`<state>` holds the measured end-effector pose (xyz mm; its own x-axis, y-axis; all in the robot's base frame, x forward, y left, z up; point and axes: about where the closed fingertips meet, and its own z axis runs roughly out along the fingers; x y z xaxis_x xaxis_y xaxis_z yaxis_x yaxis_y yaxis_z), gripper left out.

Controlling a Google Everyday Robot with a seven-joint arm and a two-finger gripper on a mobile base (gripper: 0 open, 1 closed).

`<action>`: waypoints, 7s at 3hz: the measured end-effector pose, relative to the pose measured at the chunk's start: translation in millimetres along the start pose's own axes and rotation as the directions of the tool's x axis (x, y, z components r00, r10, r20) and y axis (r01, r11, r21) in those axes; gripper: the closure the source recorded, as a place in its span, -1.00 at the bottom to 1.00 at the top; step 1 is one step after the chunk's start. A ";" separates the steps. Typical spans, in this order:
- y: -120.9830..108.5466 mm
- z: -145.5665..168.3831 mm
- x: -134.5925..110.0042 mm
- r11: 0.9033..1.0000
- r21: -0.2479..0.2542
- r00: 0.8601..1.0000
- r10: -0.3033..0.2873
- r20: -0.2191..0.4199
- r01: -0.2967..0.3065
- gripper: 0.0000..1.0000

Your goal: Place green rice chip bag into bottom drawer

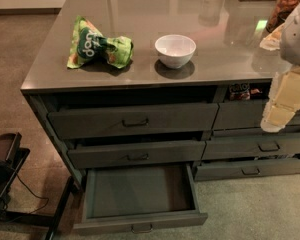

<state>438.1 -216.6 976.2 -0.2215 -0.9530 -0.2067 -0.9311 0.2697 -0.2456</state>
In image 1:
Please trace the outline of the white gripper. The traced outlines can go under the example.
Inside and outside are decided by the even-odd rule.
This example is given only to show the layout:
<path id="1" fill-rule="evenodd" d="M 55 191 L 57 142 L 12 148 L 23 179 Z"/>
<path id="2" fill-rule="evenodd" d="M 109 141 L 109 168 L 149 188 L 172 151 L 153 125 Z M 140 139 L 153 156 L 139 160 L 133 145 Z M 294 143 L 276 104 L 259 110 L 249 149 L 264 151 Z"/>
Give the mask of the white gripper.
<path id="1" fill-rule="evenodd" d="M 259 44 L 268 51 L 280 49 L 283 60 L 300 65 L 300 3 L 285 20 Z M 265 132 L 276 133 L 300 110 L 300 66 L 292 66 L 272 79 L 269 101 L 266 103 L 260 127 Z"/>

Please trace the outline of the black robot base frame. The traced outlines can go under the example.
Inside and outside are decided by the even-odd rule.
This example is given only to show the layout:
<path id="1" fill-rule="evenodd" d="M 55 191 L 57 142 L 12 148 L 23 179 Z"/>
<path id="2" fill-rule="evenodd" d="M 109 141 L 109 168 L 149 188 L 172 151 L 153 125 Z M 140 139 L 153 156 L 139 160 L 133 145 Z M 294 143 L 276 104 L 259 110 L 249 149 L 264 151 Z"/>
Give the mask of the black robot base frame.
<path id="1" fill-rule="evenodd" d="M 53 240 L 57 232 L 61 217 L 66 207 L 69 195 L 77 188 L 74 179 L 69 177 L 53 215 L 40 215 L 34 211 L 28 213 L 8 210 L 10 202 L 9 192 L 16 178 L 25 185 L 18 173 L 26 161 L 30 150 L 22 148 L 20 133 L 6 133 L 0 135 L 0 224 L 27 224 L 48 229 L 45 240 Z"/>

